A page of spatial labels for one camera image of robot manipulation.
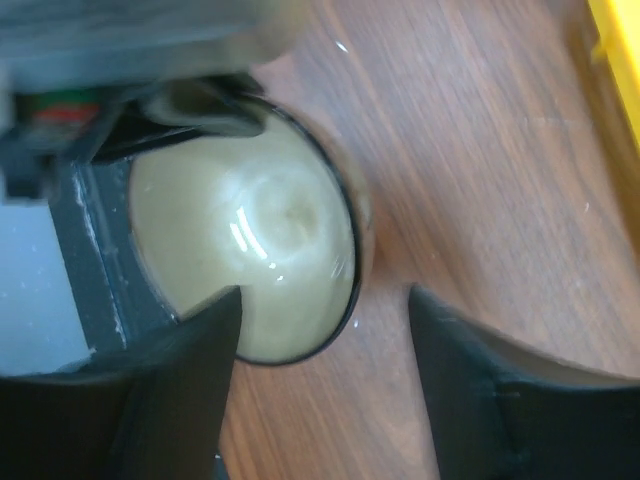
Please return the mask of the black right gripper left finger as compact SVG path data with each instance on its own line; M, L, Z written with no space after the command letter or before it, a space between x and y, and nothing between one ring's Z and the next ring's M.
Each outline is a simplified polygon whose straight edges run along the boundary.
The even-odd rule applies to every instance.
M2 477L220 478L241 320L241 291L229 287L124 350L3 377Z

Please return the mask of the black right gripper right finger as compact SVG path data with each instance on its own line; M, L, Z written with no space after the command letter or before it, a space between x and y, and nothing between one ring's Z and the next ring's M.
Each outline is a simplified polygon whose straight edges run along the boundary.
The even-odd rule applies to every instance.
M533 350L418 285L408 317L441 478L638 478L638 380Z

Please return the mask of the beige black rimmed bowl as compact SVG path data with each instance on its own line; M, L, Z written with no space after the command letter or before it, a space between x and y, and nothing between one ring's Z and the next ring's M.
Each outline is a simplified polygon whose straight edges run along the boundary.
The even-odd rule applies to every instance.
M145 274L180 319L242 291L237 355L302 362L341 333L373 263L373 207L358 166L318 125L263 98L250 138L203 136L136 158L129 222Z

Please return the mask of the yellow plastic tray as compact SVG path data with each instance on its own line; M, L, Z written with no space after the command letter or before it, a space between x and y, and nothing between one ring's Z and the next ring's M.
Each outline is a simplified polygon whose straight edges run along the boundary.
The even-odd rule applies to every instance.
M586 3L593 24L588 42L602 116L610 137L639 159L639 2Z

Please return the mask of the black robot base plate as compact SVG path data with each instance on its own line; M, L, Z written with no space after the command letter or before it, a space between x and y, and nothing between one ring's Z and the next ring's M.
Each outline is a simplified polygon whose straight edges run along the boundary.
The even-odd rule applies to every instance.
M51 373L120 349L157 302L138 267L127 189L138 156L199 137L250 138L248 73L14 94L1 136L1 372Z

